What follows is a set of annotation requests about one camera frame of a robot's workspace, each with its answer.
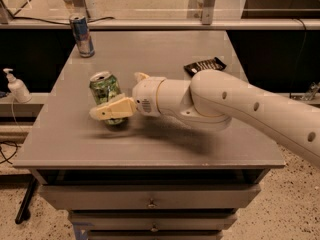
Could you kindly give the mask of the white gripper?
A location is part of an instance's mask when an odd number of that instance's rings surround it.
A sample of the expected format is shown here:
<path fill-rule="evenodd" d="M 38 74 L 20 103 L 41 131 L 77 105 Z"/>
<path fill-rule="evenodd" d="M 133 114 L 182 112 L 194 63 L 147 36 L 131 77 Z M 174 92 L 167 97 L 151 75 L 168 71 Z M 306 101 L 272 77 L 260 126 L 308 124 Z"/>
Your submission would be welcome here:
<path fill-rule="evenodd" d="M 143 72 L 134 73 L 136 86 L 130 97 L 117 97 L 92 108 L 89 115 L 95 120 L 131 117 L 137 110 L 144 116 L 158 117 L 157 93 L 164 77 L 149 77 Z"/>

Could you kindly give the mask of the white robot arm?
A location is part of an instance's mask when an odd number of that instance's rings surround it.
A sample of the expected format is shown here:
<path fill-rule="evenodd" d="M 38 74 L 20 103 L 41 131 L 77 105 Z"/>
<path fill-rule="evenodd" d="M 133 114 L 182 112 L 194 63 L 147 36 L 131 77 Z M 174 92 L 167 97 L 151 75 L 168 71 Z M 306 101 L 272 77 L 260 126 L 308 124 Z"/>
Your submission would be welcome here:
<path fill-rule="evenodd" d="M 236 118 L 320 167 L 320 109 L 255 87 L 217 70 L 189 80 L 136 73 L 130 97 L 119 94 L 90 110 L 95 120 L 172 116 L 195 127 L 222 130 Z"/>

